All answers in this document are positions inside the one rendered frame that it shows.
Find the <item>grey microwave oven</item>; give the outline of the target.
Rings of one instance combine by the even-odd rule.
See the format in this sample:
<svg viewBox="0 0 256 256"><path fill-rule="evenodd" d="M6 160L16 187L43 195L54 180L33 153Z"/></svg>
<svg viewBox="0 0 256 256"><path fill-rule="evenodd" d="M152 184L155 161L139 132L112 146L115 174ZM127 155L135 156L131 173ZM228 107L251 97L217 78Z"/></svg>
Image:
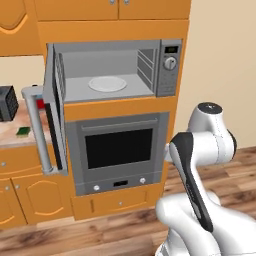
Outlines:
<svg viewBox="0 0 256 256"><path fill-rule="evenodd" d="M61 79L63 103L136 97L173 96L176 92L182 41L180 39L53 43ZM167 70L164 62L175 57ZM95 77L116 76L127 86L117 92L98 92L88 86Z"/></svg>

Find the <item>grey microwave door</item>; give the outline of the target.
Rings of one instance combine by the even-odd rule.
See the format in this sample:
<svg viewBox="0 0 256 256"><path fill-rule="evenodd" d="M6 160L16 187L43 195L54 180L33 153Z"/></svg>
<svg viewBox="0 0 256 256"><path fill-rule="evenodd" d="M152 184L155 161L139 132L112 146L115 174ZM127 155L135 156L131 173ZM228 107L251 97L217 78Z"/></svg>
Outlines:
<svg viewBox="0 0 256 256"><path fill-rule="evenodd" d="M61 79L58 74L57 56L53 44L47 45L43 100L56 160L56 168L62 175L68 175L65 121Z"/></svg>

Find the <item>white microwave dial knob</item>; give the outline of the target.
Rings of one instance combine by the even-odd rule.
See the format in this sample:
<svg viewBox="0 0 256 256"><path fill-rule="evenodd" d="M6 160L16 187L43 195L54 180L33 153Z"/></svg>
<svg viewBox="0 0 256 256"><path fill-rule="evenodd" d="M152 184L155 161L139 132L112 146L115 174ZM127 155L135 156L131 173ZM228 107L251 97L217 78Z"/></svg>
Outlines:
<svg viewBox="0 0 256 256"><path fill-rule="evenodd" d="M177 65L177 60L175 57L169 57L164 62L164 67L167 70L173 70Z"/></svg>

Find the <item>green sponge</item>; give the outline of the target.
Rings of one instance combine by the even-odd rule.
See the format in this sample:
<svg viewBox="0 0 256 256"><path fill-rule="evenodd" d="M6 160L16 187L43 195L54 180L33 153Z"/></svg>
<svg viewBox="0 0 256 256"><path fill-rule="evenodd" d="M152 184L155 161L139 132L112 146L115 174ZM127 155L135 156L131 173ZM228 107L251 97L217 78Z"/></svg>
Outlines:
<svg viewBox="0 0 256 256"><path fill-rule="evenodd" d="M31 128L27 126L20 127L16 133L17 137L27 137L30 133Z"/></svg>

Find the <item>grey built-in oven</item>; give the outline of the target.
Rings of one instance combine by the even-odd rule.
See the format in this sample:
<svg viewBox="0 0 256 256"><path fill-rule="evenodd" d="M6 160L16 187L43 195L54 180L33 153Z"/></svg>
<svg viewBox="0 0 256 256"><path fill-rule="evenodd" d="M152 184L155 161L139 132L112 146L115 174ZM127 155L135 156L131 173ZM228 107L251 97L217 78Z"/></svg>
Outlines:
<svg viewBox="0 0 256 256"><path fill-rule="evenodd" d="M102 122L158 119L154 125L82 131ZM149 185L161 181L169 114L149 113L74 121L66 124L70 161L78 196Z"/></svg>

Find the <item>white glass turntable plate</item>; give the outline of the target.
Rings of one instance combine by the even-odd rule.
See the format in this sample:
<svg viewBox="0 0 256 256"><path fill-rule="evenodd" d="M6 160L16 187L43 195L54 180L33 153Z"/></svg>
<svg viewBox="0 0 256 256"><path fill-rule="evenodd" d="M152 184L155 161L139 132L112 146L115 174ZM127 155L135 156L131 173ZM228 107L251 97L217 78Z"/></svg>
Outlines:
<svg viewBox="0 0 256 256"><path fill-rule="evenodd" d="M127 86L127 82L116 76L101 76L92 78L88 86L98 92L117 92Z"/></svg>

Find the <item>orange drawer front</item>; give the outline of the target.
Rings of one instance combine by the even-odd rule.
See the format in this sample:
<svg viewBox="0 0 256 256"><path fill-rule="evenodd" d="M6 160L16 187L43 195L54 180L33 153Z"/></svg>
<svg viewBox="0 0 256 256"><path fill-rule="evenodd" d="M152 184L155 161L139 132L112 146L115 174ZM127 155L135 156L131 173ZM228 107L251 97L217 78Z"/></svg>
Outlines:
<svg viewBox="0 0 256 256"><path fill-rule="evenodd" d="M0 148L0 178L11 178L42 172L35 146Z"/></svg>
<svg viewBox="0 0 256 256"><path fill-rule="evenodd" d="M110 213L117 210L125 210L134 206L143 205L147 199L146 191L119 191L103 193L101 196L92 199L94 213Z"/></svg>

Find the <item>black toaster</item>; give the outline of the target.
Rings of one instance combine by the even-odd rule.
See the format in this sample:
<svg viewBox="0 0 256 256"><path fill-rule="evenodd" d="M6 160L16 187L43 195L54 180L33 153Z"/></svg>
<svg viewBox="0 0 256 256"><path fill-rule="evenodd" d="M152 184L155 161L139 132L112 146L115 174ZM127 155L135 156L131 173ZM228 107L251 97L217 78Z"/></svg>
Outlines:
<svg viewBox="0 0 256 256"><path fill-rule="evenodd" d="M0 86L0 122L12 121L19 103L13 86Z"/></svg>

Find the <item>orange tall cabinet frame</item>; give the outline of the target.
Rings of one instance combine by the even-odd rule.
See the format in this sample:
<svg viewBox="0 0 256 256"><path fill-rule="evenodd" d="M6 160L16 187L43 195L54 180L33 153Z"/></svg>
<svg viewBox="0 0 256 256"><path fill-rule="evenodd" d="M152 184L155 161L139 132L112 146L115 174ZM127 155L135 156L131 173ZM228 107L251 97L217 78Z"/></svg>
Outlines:
<svg viewBox="0 0 256 256"><path fill-rule="evenodd" d="M186 47L189 27L189 18L179 20L123 20L119 18L119 1L120 0L117 0L118 18L116 20L43 21L39 25L45 48L45 60L47 59L47 45L53 43L81 43L155 39L180 39L182 41L178 80L176 85L176 92L173 96L148 96L76 103L63 103L68 175L72 184L70 201L73 215L77 219L84 219L87 217L103 215L104 213L94 213L92 206L92 199L94 197L101 196L103 193L112 193L128 190L146 191L146 202L143 205L134 206L129 209L151 206L161 196L163 192L164 181L166 179L167 165L165 161L163 161L161 181L158 183L89 194L84 196L78 196L75 191L75 183L72 173L72 164L70 161L68 139L66 134L67 123L82 120L167 112L169 114L169 121L166 143L173 134L178 94L184 62L184 51Z"/></svg>

